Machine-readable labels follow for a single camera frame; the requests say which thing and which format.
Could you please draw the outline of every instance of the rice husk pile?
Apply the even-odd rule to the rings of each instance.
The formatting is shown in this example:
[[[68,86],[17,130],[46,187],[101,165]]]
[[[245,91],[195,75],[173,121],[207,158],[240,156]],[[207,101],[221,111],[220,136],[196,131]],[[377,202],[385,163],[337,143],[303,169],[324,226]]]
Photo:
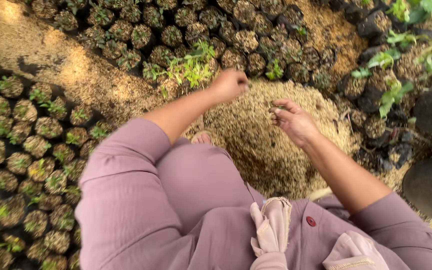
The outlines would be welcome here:
[[[336,106],[317,89],[298,83],[253,81],[251,90],[232,104],[209,110],[204,126],[217,146],[231,155],[244,181],[266,197],[278,192],[295,200],[326,184],[303,150],[271,125],[271,101],[281,98],[293,100],[311,114],[320,132],[345,153],[357,151],[358,138],[351,134],[349,121],[335,125]]]

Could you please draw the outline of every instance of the red button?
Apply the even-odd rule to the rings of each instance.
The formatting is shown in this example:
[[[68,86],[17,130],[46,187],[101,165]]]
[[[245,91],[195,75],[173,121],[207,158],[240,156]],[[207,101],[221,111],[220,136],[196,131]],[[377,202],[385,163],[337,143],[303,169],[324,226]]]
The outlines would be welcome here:
[[[312,217],[306,217],[306,221],[308,222],[309,226],[311,226],[311,227],[316,226],[316,222]]]

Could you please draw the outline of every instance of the person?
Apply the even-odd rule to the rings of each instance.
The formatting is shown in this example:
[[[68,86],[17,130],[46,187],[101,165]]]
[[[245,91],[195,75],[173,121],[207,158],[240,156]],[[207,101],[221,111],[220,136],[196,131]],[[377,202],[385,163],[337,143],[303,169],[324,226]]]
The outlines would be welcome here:
[[[291,100],[273,101],[273,124],[333,195],[266,200],[208,133],[180,138],[206,110],[248,90],[243,72],[225,70],[93,151],[76,208],[82,270],[432,269],[432,230]]]

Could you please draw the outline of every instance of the beige cloth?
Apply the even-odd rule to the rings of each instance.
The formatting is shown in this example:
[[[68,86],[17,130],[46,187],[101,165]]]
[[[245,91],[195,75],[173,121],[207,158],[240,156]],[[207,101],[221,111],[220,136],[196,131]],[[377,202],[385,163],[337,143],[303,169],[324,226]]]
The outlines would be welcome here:
[[[291,203],[283,197],[268,199],[261,211],[257,203],[250,208],[251,218],[256,225],[256,237],[251,246],[258,257],[250,270],[287,270],[284,252],[288,245],[291,222]]]
[[[288,270],[284,252],[288,245],[291,207],[283,197],[268,199],[261,211],[257,203],[251,204],[257,237],[251,237],[251,246],[257,259],[250,270]],[[322,264],[326,270],[389,270],[373,241],[351,230],[339,236]]]

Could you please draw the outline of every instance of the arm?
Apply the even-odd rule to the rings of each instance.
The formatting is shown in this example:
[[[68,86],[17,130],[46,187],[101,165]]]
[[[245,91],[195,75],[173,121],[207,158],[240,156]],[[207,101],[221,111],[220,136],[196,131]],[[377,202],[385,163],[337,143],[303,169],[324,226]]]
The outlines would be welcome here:
[[[181,235],[155,163],[204,110],[246,89],[245,76],[225,71],[210,89],[130,120],[94,150],[76,208],[82,269],[187,268],[197,240]]]
[[[273,108],[273,123],[280,126],[306,152],[351,214],[391,193],[391,189],[324,137],[310,115],[298,105],[288,99],[276,100],[274,105],[285,106],[286,110]]]
[[[181,133],[210,107],[229,102],[248,89],[248,78],[244,72],[225,70],[209,89],[185,96],[149,112],[144,119],[158,125],[173,144]]]
[[[432,269],[432,230],[381,181],[321,135],[310,115],[280,99],[272,108],[273,124],[309,156],[351,221],[379,244],[391,249],[412,270]]]

